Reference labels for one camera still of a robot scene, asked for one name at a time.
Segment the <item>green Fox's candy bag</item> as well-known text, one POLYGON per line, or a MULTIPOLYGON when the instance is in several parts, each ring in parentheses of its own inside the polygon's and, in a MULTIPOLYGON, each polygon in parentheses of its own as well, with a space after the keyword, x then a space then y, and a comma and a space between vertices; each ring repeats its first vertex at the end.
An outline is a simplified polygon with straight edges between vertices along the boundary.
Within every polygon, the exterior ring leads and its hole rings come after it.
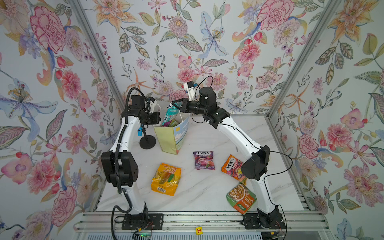
POLYGON ((176 121, 176 120, 172 120, 172 121, 170 122, 170 124, 168 125, 168 127, 173 128, 173 127, 177 126, 178 124, 179 124, 178 121, 176 121))

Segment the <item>purple grape candy bag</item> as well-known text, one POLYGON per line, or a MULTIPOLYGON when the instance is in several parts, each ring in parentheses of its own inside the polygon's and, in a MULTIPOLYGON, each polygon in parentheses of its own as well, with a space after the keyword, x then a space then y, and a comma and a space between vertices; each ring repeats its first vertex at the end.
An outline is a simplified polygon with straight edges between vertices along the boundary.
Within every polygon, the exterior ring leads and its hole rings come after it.
POLYGON ((171 121, 168 121, 166 123, 163 124, 163 127, 168 127, 170 125, 171 121))

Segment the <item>teal Fox's candy bag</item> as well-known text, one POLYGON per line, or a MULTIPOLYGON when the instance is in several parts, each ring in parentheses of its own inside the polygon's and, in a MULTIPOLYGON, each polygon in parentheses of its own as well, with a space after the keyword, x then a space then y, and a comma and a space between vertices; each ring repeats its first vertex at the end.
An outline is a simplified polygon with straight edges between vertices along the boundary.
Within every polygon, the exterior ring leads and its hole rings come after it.
POLYGON ((180 113, 180 111, 178 109, 176 109, 172 103, 170 103, 168 106, 167 106, 167 110, 166 110, 166 114, 165 114, 165 117, 162 121, 162 125, 168 121, 172 121, 173 119, 176 118, 176 116, 180 113))

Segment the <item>painted landscape paper bag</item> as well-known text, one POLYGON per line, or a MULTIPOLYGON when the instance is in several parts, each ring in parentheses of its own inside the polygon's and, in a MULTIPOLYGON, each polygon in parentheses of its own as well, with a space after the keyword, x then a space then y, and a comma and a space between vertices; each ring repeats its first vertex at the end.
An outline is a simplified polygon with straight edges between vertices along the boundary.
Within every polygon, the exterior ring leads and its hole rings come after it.
POLYGON ((191 114, 179 113, 175 117, 178 123, 174 127, 154 127, 156 137, 163 152, 177 155, 183 144, 189 128, 191 114))

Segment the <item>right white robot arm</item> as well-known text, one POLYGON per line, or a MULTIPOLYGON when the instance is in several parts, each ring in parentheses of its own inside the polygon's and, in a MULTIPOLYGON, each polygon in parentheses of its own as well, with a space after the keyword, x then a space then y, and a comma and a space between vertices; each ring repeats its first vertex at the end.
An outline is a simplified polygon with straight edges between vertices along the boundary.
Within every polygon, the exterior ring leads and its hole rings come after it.
POLYGON ((205 122, 223 133, 240 150, 246 161, 241 166, 245 177, 251 181, 257 198, 257 224, 264 229, 271 229, 283 218, 274 204, 267 181, 267 166, 271 150, 252 140, 234 121, 230 113, 217 104, 216 93, 211 87, 199 90, 199 99, 194 97, 175 100, 172 105, 181 113, 202 115, 205 122))

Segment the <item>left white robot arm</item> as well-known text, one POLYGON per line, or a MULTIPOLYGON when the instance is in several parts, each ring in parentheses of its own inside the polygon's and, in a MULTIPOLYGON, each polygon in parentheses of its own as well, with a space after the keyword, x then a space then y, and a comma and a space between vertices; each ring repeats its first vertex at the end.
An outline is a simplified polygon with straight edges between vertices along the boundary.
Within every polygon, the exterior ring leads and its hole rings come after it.
POLYGON ((132 104, 122 113, 122 125, 115 143, 101 156, 107 182, 124 196, 128 202, 128 209, 124 210, 124 213, 131 215, 142 214, 147 209, 136 184, 139 167, 131 150, 139 131, 144 134, 140 143, 142 149, 151 149, 155 146, 155 137, 147 135, 144 126, 157 125, 160 122, 160 113, 155 111, 156 105, 157 101, 152 97, 134 95, 132 104))

